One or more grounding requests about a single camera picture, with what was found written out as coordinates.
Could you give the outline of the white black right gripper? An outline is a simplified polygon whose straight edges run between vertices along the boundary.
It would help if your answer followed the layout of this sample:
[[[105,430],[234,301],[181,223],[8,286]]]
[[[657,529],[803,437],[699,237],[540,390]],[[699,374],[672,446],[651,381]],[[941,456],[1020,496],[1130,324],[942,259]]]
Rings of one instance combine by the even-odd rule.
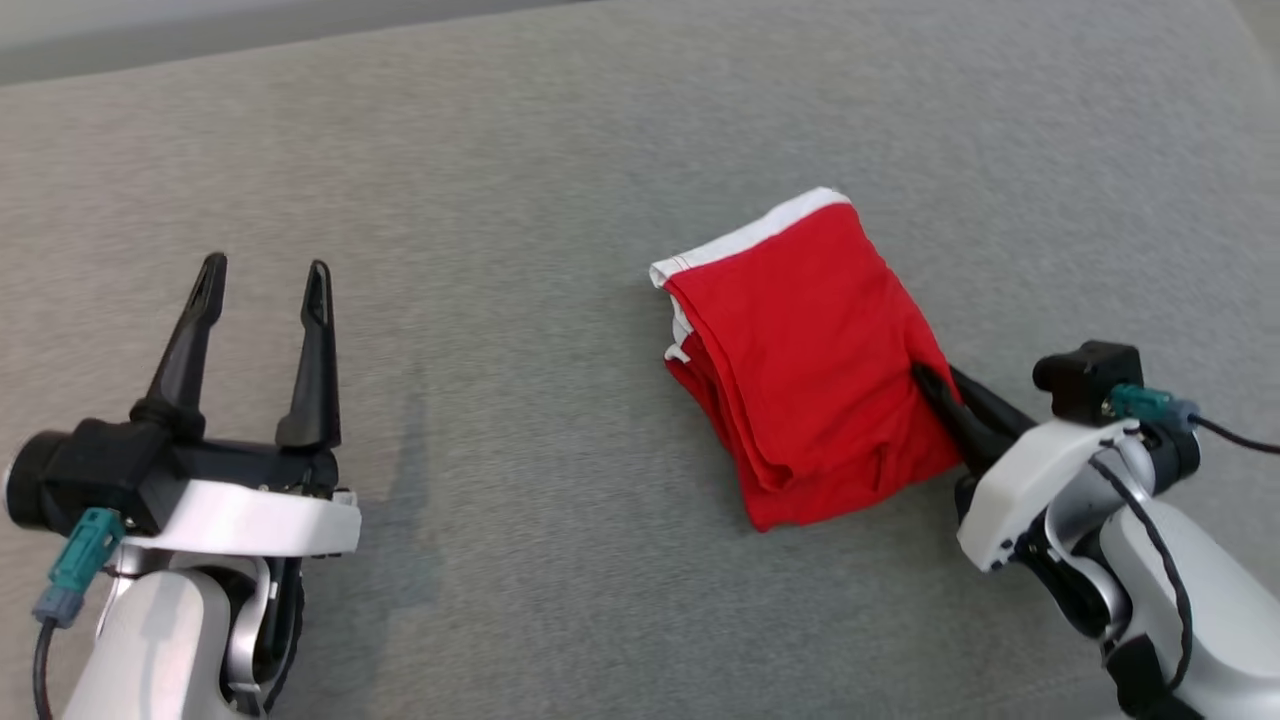
[[[1139,428],[1137,419],[1106,427],[1061,419],[1038,425],[956,366],[950,373],[938,373],[915,363],[911,375],[969,475],[980,478],[957,530],[963,552],[980,571],[992,571],[1011,559],[1020,536],[1106,442],[1120,441]]]

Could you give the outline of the red jersey white hem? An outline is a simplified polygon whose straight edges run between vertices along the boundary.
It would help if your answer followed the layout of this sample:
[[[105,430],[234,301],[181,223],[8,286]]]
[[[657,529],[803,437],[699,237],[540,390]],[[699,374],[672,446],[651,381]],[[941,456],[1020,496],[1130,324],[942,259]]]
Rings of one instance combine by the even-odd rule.
[[[886,501],[960,464],[913,368],[952,388],[911,295],[850,199],[817,187],[650,265],[664,361],[730,451],[765,533]]]

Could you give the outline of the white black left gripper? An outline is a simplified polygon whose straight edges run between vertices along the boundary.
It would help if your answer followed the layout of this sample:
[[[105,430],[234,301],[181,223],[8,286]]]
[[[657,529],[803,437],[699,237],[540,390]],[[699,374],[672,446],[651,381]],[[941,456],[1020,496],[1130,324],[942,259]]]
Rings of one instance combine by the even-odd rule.
[[[204,438],[205,364],[223,310],[227,268],[223,252],[204,259],[147,392],[131,409],[132,421],[165,427],[182,441]],[[129,532],[125,546],[301,559],[357,550],[362,515],[329,451],[342,443],[342,424],[333,282],[323,260],[310,264],[300,320],[303,343],[291,407],[275,432],[282,448],[242,442],[178,448],[189,478],[184,493],[159,534]]]

